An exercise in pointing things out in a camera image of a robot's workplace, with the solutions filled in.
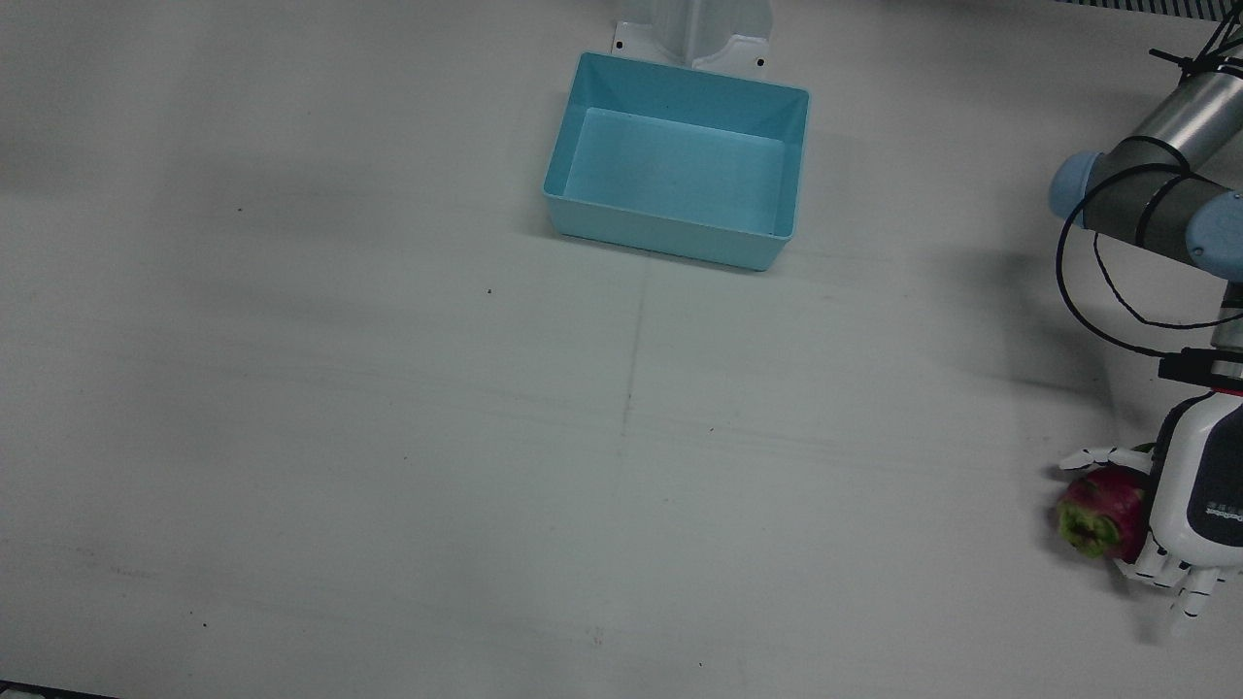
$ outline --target blue joint cap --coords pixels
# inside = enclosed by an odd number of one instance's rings
[[[1053,175],[1053,183],[1049,184],[1049,209],[1059,219],[1065,220],[1088,194],[1088,179],[1091,177],[1093,167],[1096,165],[1096,158],[1100,157],[1101,153],[1095,150],[1075,153],[1066,158],[1066,162],[1058,168],[1058,174]],[[1075,216],[1075,225],[1084,228],[1083,211]]]
[[[1191,216],[1187,252],[1206,272],[1243,282],[1243,194],[1218,194]]]

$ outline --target light blue plastic bin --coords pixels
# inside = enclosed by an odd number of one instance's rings
[[[566,235],[766,270],[794,234],[807,91],[583,53],[543,192]]]

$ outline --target white bracket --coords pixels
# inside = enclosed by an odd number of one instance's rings
[[[613,53],[763,78],[773,15],[768,0],[624,0]]]

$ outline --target white tabletop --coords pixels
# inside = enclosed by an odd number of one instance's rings
[[[1168,598],[1048,522],[1053,461],[1197,391],[1060,306],[1045,188],[1212,25],[773,5],[813,112],[762,274],[551,229],[610,2],[0,6],[0,677],[1237,697],[1243,592],[1162,642]],[[1085,241],[1094,317],[1207,342],[1127,323]],[[1221,282],[1105,249],[1154,315],[1214,315]]]

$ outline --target pink fruit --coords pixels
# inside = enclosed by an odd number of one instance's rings
[[[1147,476],[1109,464],[1070,484],[1058,499],[1058,534],[1080,553],[1134,563],[1144,547]]]

